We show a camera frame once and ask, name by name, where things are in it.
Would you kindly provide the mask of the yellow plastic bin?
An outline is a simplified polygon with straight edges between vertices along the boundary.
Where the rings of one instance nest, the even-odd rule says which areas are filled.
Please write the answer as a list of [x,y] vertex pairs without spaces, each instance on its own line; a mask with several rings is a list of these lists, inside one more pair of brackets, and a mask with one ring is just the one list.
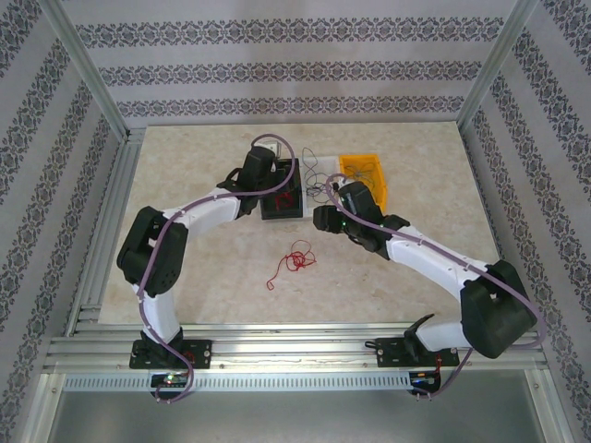
[[340,155],[339,164],[342,174],[350,180],[360,181],[366,185],[380,209],[387,209],[388,188],[377,154]]

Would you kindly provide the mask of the white plastic bin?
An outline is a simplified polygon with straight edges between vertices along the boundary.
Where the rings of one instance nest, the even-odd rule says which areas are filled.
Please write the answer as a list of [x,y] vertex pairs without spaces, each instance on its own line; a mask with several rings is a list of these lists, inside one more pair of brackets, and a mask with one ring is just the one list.
[[330,175],[340,172],[339,158],[317,157],[311,150],[303,150],[299,163],[303,197],[302,218],[310,220],[316,207],[331,203],[325,193],[325,183]]

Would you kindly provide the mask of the black plastic bin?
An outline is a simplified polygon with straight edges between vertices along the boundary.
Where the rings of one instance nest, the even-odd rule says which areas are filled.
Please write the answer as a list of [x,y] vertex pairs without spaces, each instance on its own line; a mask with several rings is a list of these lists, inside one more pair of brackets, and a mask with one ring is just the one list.
[[295,170],[291,180],[276,192],[263,196],[260,200],[261,218],[264,221],[297,219],[303,217],[302,185],[299,160],[295,160]]

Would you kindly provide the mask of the grey metal sheet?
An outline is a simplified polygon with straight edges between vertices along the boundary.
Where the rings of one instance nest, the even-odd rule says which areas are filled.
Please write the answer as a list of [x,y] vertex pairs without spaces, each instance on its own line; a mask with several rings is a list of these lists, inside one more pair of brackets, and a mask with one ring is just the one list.
[[49,443],[545,443],[518,396],[415,401],[400,391],[63,395]]

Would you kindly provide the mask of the aluminium side rail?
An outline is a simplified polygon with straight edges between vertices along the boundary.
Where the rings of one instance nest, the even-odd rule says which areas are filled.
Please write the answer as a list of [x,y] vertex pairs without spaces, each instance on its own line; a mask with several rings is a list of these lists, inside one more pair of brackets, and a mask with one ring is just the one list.
[[470,126],[462,139],[499,255],[515,266],[527,296],[535,301],[527,274],[529,225],[499,141],[486,120]]
[[74,335],[85,305],[102,305],[145,132],[144,128],[132,129],[116,154],[68,313],[65,337]]

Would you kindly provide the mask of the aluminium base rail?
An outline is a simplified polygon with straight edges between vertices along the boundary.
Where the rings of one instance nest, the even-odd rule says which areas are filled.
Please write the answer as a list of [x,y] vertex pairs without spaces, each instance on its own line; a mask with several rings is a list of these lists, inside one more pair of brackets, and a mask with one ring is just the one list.
[[[377,369],[365,342],[398,337],[407,323],[186,324],[189,338],[212,342],[211,371],[354,372]],[[45,373],[126,372],[138,324],[83,321],[50,341]]]

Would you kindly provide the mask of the aluminium frame post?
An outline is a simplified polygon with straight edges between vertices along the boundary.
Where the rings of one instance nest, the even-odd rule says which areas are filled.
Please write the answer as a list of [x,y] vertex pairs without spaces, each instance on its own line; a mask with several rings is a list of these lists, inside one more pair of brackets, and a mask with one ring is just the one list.
[[61,0],[37,0],[43,14],[47,17],[54,32],[75,65],[81,78],[89,88],[94,100],[98,103],[110,127],[119,141],[126,141],[129,129],[121,115],[115,100],[92,61],[90,54],[78,31],[66,13]]
[[470,126],[479,105],[488,93],[488,88],[499,74],[501,67],[521,34],[525,24],[537,7],[539,0],[516,0],[511,14],[507,17],[498,39],[468,92],[464,104],[456,118],[459,134],[463,136]]

